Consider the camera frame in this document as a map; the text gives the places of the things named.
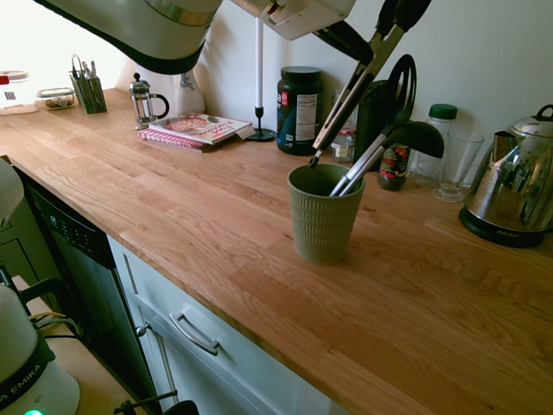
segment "coffee press plunger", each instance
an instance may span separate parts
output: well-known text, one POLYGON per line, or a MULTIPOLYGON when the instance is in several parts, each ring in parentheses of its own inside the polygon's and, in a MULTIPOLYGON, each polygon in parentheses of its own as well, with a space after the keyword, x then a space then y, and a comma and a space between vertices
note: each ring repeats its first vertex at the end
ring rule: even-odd
POLYGON ((135 105, 135 119, 137 126, 135 130, 143 130, 148 128, 149 123, 156 121, 158 118, 165 117, 169 112, 169 102, 159 93, 149 93, 149 83, 145 80, 140 80, 140 74, 135 73, 135 82, 129 85, 130 99, 135 105), (152 99, 159 98, 165 104, 165 111, 161 115, 155 115, 152 110, 152 99))

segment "green utensil holder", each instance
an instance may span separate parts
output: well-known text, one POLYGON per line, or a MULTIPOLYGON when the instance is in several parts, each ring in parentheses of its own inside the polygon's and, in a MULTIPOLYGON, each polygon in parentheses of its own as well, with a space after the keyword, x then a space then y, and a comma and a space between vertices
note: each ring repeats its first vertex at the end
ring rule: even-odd
POLYGON ((73 89, 77 93, 79 104, 85 108, 87 114, 95 114, 98 112, 107 112, 105 106, 104 91, 99 78, 84 79, 75 77, 69 73, 73 89))
POLYGON ((346 254, 365 180, 345 196, 328 195, 348 170, 319 163, 314 169, 304 165, 288 174, 294 247, 309 262, 331 264, 346 254))

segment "kettle base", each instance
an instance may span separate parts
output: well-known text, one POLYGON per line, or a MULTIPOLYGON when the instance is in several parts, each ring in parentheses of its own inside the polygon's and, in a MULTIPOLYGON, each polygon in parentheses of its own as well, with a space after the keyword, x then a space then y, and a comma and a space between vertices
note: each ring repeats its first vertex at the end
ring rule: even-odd
POLYGON ((532 248, 543 241, 544 231, 520 232, 497 227, 471 213, 466 207, 459 212, 459 220, 470 232, 498 245, 512 248, 532 248))

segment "cable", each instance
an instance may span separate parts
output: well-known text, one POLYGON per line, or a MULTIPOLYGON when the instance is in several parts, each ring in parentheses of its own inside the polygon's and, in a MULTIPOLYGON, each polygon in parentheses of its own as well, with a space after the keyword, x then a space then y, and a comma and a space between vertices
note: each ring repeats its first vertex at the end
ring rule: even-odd
POLYGON ((45 339, 76 339, 80 341, 80 338, 76 335, 45 335, 45 339))
POLYGON ((75 324, 75 322, 70 318, 51 318, 50 320, 47 320, 45 322, 37 322, 36 327, 38 327, 39 329, 42 329, 56 322, 63 322, 64 324, 73 327, 76 333, 79 333, 79 328, 77 327, 77 324, 75 324))
POLYGON ((54 311, 47 311, 47 312, 44 312, 44 313, 33 314, 32 316, 29 317, 29 320, 38 319, 37 321, 40 321, 44 317, 48 317, 48 316, 67 318, 67 316, 65 314, 56 313, 54 311))

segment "dishwasher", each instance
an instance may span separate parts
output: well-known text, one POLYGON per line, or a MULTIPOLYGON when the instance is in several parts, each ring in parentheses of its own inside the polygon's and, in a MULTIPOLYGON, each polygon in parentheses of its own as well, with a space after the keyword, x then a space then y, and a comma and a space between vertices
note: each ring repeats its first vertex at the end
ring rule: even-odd
MULTIPOLYGON (((135 398, 155 396, 105 233, 23 172, 17 173, 34 202, 29 205, 61 278, 79 305, 85 345, 135 398)), ((159 412, 155 405, 151 409, 159 412)))

